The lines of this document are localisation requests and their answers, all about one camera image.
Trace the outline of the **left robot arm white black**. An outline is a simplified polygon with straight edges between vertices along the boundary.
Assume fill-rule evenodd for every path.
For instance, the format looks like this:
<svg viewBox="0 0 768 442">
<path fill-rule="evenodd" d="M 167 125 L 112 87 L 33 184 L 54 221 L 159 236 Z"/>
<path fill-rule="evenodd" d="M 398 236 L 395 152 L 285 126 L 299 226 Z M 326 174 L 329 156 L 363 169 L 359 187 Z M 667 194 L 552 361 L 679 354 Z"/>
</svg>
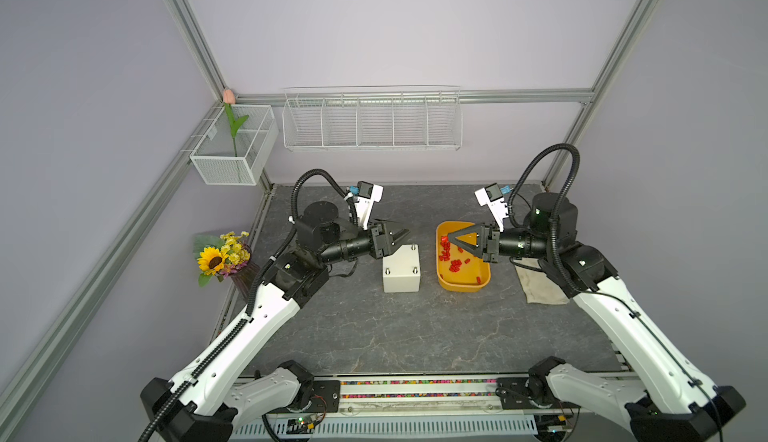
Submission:
<svg viewBox="0 0 768 442">
<path fill-rule="evenodd" d="M 295 361 L 239 385 L 238 378 L 269 339 L 322 288 L 331 267 L 362 256 L 394 254 L 409 231 L 372 219 L 382 186 L 341 187 L 325 170 L 305 172 L 290 198 L 290 230 L 256 275 L 245 307 L 192 362 L 171 379 L 152 379 L 141 400 L 148 441 L 227 441 L 242 425 L 275 409 L 310 406 L 314 377 Z"/>
</svg>

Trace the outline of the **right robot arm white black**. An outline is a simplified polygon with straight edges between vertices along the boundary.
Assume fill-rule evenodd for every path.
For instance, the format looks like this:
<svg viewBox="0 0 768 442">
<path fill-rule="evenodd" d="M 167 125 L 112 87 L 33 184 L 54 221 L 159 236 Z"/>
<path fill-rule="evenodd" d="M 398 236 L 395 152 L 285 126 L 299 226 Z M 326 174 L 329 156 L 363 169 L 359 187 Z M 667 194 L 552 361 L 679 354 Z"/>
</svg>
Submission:
<svg viewBox="0 0 768 442">
<path fill-rule="evenodd" d="M 491 208 L 496 222 L 470 225 L 444 238 L 488 263 L 536 259 L 534 271 L 594 320 L 637 378 L 608 379 L 550 356 L 529 369 L 524 388 L 498 382 L 497 396 L 502 402 L 525 398 L 538 408 L 571 403 L 624 428 L 638 441 L 724 440 L 725 425 L 746 406 L 743 396 L 733 386 L 716 384 L 691 363 L 634 300 L 603 253 L 578 241 L 578 209 L 567 198 L 580 168 L 578 149 L 569 143 L 545 148 L 521 177 L 528 178 L 542 159 L 558 151 L 570 156 L 568 176 L 558 192 L 537 194 L 523 221 L 516 220 L 512 207 L 518 188 L 492 184 L 477 197 Z"/>
</svg>

